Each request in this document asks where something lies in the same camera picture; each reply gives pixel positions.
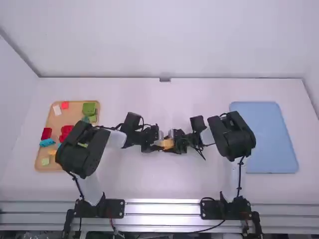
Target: blue tray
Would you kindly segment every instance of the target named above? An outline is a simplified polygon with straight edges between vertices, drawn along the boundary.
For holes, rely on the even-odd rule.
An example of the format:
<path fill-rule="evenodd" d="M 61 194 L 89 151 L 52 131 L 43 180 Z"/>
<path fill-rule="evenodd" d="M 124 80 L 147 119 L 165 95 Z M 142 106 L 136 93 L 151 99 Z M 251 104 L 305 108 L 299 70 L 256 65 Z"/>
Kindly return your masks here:
<path fill-rule="evenodd" d="M 299 169 L 280 107 L 275 102 L 232 102 L 254 132 L 256 148 L 247 160 L 247 173 L 296 173 Z"/>

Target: white backdrop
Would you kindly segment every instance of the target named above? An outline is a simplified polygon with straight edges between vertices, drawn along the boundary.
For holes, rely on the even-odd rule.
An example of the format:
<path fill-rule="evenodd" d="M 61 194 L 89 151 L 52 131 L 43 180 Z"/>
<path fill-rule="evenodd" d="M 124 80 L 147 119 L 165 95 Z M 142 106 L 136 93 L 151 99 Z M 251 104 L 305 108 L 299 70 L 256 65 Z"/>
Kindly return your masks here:
<path fill-rule="evenodd" d="M 315 0 L 2 0 L 42 76 L 303 77 L 319 110 Z"/>
<path fill-rule="evenodd" d="M 0 36 L 0 177 L 11 157 L 38 77 Z"/>

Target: cyan block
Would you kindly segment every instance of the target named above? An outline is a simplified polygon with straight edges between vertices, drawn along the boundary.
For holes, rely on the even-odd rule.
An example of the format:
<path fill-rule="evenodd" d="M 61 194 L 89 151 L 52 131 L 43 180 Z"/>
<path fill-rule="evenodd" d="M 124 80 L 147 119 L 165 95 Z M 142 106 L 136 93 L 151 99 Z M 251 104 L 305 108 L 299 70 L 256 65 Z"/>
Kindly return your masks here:
<path fill-rule="evenodd" d="M 55 144 L 53 139 L 47 138 L 45 140 L 42 140 L 39 145 L 40 145 L 40 147 L 48 147 L 48 146 L 53 145 L 53 144 Z"/>

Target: cork board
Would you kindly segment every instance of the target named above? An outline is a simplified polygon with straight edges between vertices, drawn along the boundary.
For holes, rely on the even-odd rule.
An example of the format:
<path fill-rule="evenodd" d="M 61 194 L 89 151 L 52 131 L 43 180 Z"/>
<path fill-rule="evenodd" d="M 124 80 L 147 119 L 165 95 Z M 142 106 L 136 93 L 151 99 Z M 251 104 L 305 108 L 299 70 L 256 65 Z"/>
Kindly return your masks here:
<path fill-rule="evenodd" d="M 100 115 L 100 103 L 98 101 L 69 101 L 69 108 L 63 110 L 61 104 L 63 101 L 54 102 L 49 111 L 49 115 L 46 120 L 45 127 L 52 129 L 51 139 L 55 141 L 55 144 L 48 147 L 40 147 L 35 159 L 34 168 L 39 172 L 50 172 L 62 170 L 61 166 L 55 162 L 55 155 L 49 155 L 51 150 L 57 150 L 59 141 L 59 136 L 61 135 L 61 128 L 65 125 L 75 125 L 84 116 L 82 113 L 83 103 L 94 102 L 97 109 L 97 122 L 99 121 Z M 53 106 L 59 105 L 62 114 L 56 116 L 53 110 Z M 49 158 L 48 165 L 42 165 L 42 159 Z"/>

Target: metal bar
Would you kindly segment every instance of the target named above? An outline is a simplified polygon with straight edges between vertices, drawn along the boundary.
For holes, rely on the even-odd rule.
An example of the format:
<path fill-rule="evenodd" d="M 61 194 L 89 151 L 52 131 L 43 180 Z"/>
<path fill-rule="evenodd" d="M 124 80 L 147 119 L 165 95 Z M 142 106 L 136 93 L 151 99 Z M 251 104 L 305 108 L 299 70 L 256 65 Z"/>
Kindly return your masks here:
<path fill-rule="evenodd" d="M 129 199 L 119 230 L 130 232 L 192 232 L 220 220 L 202 220 L 199 200 Z M 65 213 L 74 202 L 0 202 L 0 230 L 62 230 Z M 319 234 L 319 204 L 253 204 L 260 213 L 264 233 Z M 73 230 L 78 230 L 74 219 Z M 83 219 L 83 231 L 111 231 L 109 219 Z M 240 233 L 241 223 L 228 220 L 214 233 Z"/>

